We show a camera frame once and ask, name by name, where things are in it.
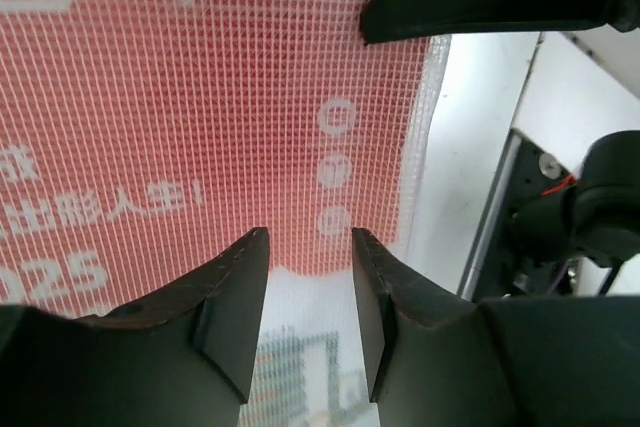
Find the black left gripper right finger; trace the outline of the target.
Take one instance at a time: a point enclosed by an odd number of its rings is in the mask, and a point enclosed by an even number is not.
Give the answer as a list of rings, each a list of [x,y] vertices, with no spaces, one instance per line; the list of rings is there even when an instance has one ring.
[[[368,395],[384,426],[635,426],[639,301],[473,303],[352,232]]]

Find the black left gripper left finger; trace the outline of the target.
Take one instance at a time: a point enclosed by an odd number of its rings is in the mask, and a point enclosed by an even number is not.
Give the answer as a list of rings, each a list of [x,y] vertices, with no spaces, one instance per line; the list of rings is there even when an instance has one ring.
[[[269,272],[254,228],[104,316],[1,310],[5,426],[234,426],[249,398]]]

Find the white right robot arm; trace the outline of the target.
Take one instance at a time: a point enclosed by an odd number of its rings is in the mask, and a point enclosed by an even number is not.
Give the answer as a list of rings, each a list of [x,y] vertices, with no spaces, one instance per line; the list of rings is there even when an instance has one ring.
[[[447,34],[639,26],[639,0],[370,0],[359,27],[367,44]],[[458,294],[469,300],[566,292],[568,260],[583,257],[615,278],[639,251],[636,132],[605,136],[580,176],[558,184],[535,168],[541,150],[511,137]]]

